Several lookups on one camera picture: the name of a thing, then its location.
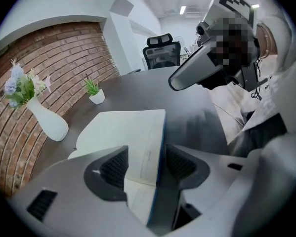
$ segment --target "dark gray desk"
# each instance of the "dark gray desk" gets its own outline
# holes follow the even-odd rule
[[[194,85],[186,90],[173,91],[168,79],[175,69],[142,71],[100,83],[105,101],[96,106],[85,95],[69,110],[64,116],[69,124],[67,136],[61,142],[46,141],[32,176],[55,162],[67,159],[74,151],[78,135],[99,112],[105,111],[165,109],[164,144],[227,155],[226,138],[207,90]],[[165,160],[162,163],[154,213],[149,225],[157,234],[169,232],[178,198],[176,183],[168,173]]]

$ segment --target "ceiling light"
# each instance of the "ceiling light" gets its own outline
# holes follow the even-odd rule
[[[180,15],[184,14],[185,8],[186,8],[186,6],[181,7],[181,11],[179,12]]]

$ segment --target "brick wall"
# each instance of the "brick wall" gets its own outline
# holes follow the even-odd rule
[[[82,75],[94,81],[119,75],[98,23],[69,23],[30,33],[0,54],[0,190],[12,195],[25,185],[47,136],[23,106],[7,106],[3,87],[10,77],[11,59],[40,79],[51,75],[51,93],[42,105],[63,116],[84,94]]]

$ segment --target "office chair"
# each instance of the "office chair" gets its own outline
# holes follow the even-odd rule
[[[147,45],[142,52],[148,69],[180,66],[181,44],[171,34],[148,38]]]

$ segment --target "book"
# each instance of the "book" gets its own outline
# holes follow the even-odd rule
[[[99,113],[81,132],[74,158],[103,149],[128,146],[124,192],[127,204],[147,225],[156,194],[165,110]]]

